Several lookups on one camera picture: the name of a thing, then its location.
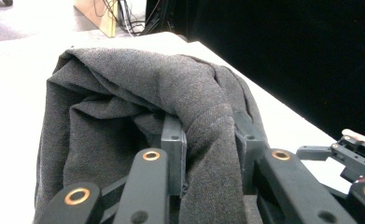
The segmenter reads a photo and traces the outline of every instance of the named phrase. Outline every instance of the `gray fabric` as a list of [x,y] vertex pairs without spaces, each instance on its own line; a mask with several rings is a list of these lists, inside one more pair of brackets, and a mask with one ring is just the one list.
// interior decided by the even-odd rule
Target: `gray fabric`
[[188,139],[179,223],[246,223],[234,109],[265,136],[248,86],[226,67],[135,49],[67,50],[48,80],[35,221],[66,185],[126,176],[139,150],[159,146],[166,112]]
[[248,217],[248,223],[251,224],[262,224],[261,216],[259,213],[259,209],[257,207],[257,199],[256,195],[245,195],[244,203],[246,204],[246,216]]

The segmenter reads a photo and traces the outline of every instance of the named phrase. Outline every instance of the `cable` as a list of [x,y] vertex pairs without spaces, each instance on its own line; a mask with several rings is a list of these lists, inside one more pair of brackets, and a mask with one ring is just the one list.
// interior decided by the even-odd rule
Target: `cable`
[[150,15],[147,17],[147,20],[145,21],[145,24],[147,24],[148,21],[150,21],[151,17],[153,16],[153,13],[156,11],[159,3],[161,0],[158,0],[158,2],[156,3],[156,6],[153,8],[152,12],[150,13]]
[[[115,15],[115,13],[112,9],[116,2],[118,4],[118,9],[117,9],[118,16]],[[99,13],[97,12],[97,7],[96,7],[95,0],[93,0],[93,3],[94,3],[95,15],[97,17],[103,17],[105,15],[105,12],[104,12],[104,15],[99,15]],[[132,8],[128,6],[126,0],[112,1],[112,4],[110,4],[108,2],[108,0],[103,0],[103,3],[104,3],[104,6],[105,6],[106,10],[108,11],[109,18],[114,19],[116,21],[118,27],[123,32],[128,33],[131,37],[137,36],[141,33],[141,32],[136,32],[134,28],[138,27],[138,26],[145,27],[142,24],[144,21],[139,21],[133,15]]]

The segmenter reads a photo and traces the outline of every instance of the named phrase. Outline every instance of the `white surface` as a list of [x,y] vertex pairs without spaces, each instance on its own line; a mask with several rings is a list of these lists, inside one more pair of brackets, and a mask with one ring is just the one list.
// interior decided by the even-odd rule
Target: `white surface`
[[[136,39],[113,38],[89,42],[89,36],[74,35],[44,41],[44,36],[0,44],[0,222],[30,223],[34,214],[35,164],[45,108],[46,79],[58,55],[75,47],[135,48],[166,54],[191,54],[213,63],[225,64],[200,43],[187,44],[171,34]],[[266,91],[246,79],[253,92],[271,147],[295,152],[303,145],[330,146],[334,142]],[[341,191],[348,184],[338,175],[337,162],[306,163],[320,181]]]

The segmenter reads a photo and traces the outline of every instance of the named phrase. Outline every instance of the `black curtain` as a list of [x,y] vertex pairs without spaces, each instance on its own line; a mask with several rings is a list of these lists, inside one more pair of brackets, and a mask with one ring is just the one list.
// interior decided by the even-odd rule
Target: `black curtain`
[[365,134],[365,1],[186,0],[174,19],[333,138]]

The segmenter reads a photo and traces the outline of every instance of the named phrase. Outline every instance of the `fabric fold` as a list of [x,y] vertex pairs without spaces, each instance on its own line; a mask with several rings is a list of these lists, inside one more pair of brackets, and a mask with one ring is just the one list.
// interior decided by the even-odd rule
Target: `fabric fold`
[[62,187],[127,175],[139,150],[160,145],[170,113],[188,140],[179,223],[246,223],[233,110],[266,139],[248,86],[226,67],[136,49],[67,50],[48,80],[35,221]]

